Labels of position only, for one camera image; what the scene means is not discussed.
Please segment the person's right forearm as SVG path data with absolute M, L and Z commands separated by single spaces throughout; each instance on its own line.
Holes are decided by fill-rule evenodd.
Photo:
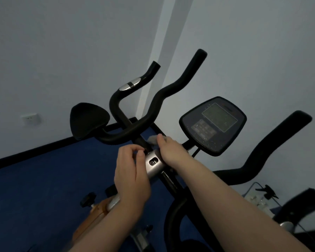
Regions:
M 225 252 L 311 252 L 190 156 L 169 165 L 183 178 Z

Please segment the white wall socket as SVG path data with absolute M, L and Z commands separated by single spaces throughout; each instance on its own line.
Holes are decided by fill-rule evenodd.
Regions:
M 42 119 L 38 113 L 21 115 L 20 118 L 24 127 L 38 126 L 42 122 Z

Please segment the person's right hand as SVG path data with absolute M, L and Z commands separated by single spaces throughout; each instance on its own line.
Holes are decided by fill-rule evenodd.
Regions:
M 169 160 L 164 160 L 164 162 L 176 172 L 181 173 L 193 165 L 194 159 L 181 144 L 171 138 L 171 156 Z

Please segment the orange bike frame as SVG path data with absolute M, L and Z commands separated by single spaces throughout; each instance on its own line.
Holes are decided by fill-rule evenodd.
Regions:
M 72 243 L 76 244 L 80 241 L 90 230 L 92 230 L 105 216 L 109 213 L 107 206 L 114 197 L 104 199 L 96 206 L 93 206 L 87 218 L 79 225 L 72 236 Z

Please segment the person's left forearm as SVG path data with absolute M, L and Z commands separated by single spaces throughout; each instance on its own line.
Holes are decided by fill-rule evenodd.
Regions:
M 120 202 L 69 252 L 117 252 L 143 213 L 145 202 Z

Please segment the black bike console display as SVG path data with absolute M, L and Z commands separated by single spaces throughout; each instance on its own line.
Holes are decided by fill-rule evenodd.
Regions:
M 237 138 L 247 116 L 235 104 L 217 96 L 189 110 L 179 119 L 179 125 L 200 150 L 220 156 Z

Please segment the black exercise bike handlebar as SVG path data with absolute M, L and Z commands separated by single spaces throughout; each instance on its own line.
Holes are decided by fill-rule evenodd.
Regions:
M 132 123 L 120 109 L 119 103 L 122 99 L 136 92 L 154 78 L 160 69 L 160 65 L 154 61 L 147 72 L 141 76 L 139 84 L 126 91 L 119 91 L 118 89 L 110 98 L 109 108 L 111 114 L 123 128 L 123 131 L 118 134 L 109 134 L 103 128 L 94 137 L 100 142 L 109 145 L 117 145 L 131 140 L 133 143 L 144 147 L 148 153 L 153 151 L 152 146 L 148 145 L 147 141 L 141 136 L 141 133 L 156 120 L 163 101 L 189 84 L 206 57 L 206 51 L 202 49 L 197 50 L 180 78 L 174 83 L 160 89 L 153 97 L 147 114 L 143 118 Z M 252 180 L 262 170 L 269 156 L 311 121 L 312 117 L 309 114 L 300 110 L 294 111 L 255 147 L 241 168 L 218 170 L 214 171 L 214 174 L 230 186 L 239 185 Z M 189 150 L 195 145 L 188 139 L 182 146 Z M 193 196 L 189 189 L 183 188 L 177 180 L 176 172 L 172 171 L 171 167 L 167 165 L 158 177 L 170 194 L 175 198 L 168 210 L 164 224 L 164 239 L 167 250 L 175 252 L 177 248 L 180 248 L 181 240 L 179 231 L 181 220 L 184 216 L 188 216 L 214 252 L 224 252 L 214 236 L 214 233 L 209 231 L 209 226 L 200 213 L 199 208 L 195 206 Z

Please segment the person's left hand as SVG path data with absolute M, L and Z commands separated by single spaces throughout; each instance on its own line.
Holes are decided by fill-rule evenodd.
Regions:
M 137 144 L 122 146 L 118 150 L 114 183 L 120 203 L 127 208 L 142 211 L 151 195 L 149 178 L 136 178 L 136 154 L 144 150 Z

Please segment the black adjustment knob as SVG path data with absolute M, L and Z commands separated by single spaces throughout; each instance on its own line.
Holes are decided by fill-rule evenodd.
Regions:
M 81 199 L 80 206 L 82 208 L 85 208 L 85 207 L 93 208 L 95 206 L 95 199 L 96 199 L 95 192 L 90 192 L 86 196 L 84 196 L 83 199 Z
M 105 195 L 107 198 L 113 197 L 117 194 L 118 194 L 118 190 L 117 190 L 115 184 L 112 184 L 111 186 L 109 186 L 105 189 Z

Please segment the silver pulse sensor plate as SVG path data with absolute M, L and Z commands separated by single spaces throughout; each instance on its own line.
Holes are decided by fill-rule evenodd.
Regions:
M 287 232 L 293 234 L 295 231 L 296 226 L 294 225 L 294 223 L 290 222 L 290 221 L 284 221 L 282 223 L 279 224 L 284 230 L 286 230 Z
M 134 88 L 141 81 L 141 77 L 135 78 L 119 88 L 119 91 L 126 91 Z

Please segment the silver handlebar clamp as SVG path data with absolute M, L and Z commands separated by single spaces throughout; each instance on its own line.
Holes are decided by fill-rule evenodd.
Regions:
M 145 157 L 146 171 L 147 176 L 150 180 L 150 183 L 154 183 L 159 178 L 158 176 L 164 171 L 167 167 L 164 162 L 160 149 L 155 149 L 149 152 Z

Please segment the silver bike post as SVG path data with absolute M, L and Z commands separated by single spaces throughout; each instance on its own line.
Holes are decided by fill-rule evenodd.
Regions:
M 119 194 L 116 194 L 110 198 L 108 198 L 108 203 L 106 205 L 107 212 L 110 212 L 120 201 Z

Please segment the white power strip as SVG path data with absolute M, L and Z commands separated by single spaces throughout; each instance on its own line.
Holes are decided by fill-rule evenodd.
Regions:
M 266 199 L 264 194 L 265 193 L 261 191 L 250 190 L 244 195 L 244 198 L 270 218 L 273 218 L 275 214 L 271 211 L 271 209 L 275 208 L 275 202 L 272 199 Z

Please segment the black baseboard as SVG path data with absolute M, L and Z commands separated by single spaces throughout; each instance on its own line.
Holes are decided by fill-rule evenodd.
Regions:
M 120 126 L 120 124 L 118 124 L 116 122 L 116 123 L 107 125 L 104 129 L 106 132 L 111 132 L 111 131 L 117 130 L 119 128 L 121 128 L 121 126 Z M 150 125 L 150 128 L 156 134 L 165 135 L 155 123 L 152 123 Z M 24 151 L 21 153 L 17 153 L 15 155 L 1 158 L 0 159 L 0 169 L 5 168 L 5 167 L 10 166 L 10 165 L 17 164 L 17 163 L 22 162 L 22 161 L 26 161 L 30 158 L 40 156 L 42 154 L 45 154 L 45 153 L 48 153 L 48 152 L 69 146 L 71 144 L 78 143 L 78 142 L 80 142 L 80 141 L 77 141 L 74 137 L 68 137 L 68 138 L 65 138 L 65 139 L 62 139 L 62 140 L 59 140 L 59 141 L 56 141 L 53 143 L 49 143 L 49 144 L 46 144 L 46 145 L 43 145 L 43 146 L 40 146 L 40 147 L 37 147 L 34 149 L 30 149 L 30 150 L 27 150 L 27 151 Z

